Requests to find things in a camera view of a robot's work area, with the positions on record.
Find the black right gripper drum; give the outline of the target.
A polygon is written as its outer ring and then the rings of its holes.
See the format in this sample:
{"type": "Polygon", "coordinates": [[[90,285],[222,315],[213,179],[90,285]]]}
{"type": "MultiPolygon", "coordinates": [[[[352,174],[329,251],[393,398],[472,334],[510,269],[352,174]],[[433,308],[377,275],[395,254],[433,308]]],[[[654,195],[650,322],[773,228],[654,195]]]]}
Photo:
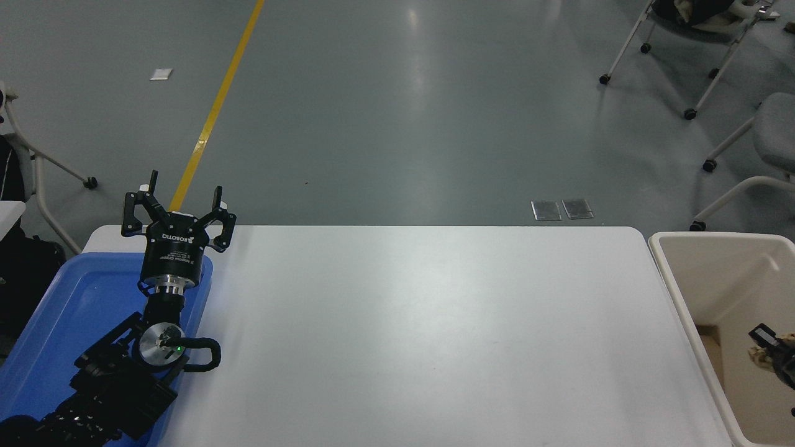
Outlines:
{"type": "Polygon", "coordinates": [[[794,390],[794,349],[781,348],[772,354],[773,372],[778,379],[794,390]]]}

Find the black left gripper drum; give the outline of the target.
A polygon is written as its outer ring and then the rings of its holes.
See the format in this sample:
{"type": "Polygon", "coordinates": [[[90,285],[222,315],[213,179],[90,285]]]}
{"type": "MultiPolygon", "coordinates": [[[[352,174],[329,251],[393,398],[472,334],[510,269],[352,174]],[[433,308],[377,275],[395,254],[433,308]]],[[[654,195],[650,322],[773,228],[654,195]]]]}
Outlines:
{"type": "Polygon", "coordinates": [[[147,245],[143,255],[140,289],[189,289],[199,285],[204,251],[211,245],[207,226],[211,218],[165,211],[148,211],[150,223],[137,224],[147,245]]]}

